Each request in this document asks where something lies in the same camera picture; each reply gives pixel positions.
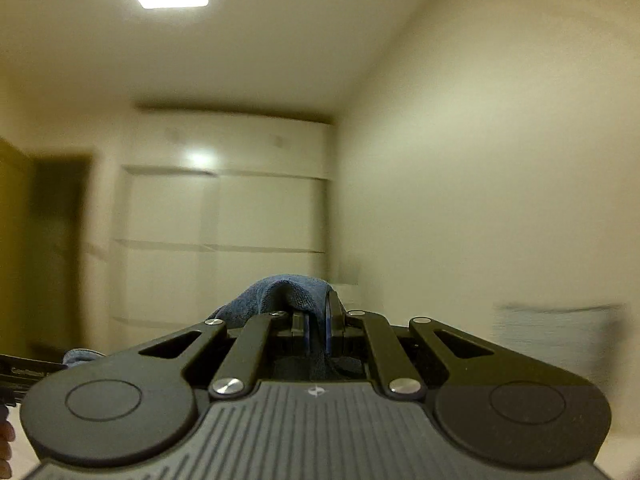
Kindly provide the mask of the person's hand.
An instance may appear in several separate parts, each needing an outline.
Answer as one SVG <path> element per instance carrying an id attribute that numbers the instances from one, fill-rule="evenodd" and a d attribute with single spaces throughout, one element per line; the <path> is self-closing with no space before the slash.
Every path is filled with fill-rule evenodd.
<path id="1" fill-rule="evenodd" d="M 12 458 L 11 444 L 15 440 L 15 430 L 9 421 L 9 409 L 6 405 L 0 406 L 0 478 L 11 479 L 12 468 L 10 460 Z"/>

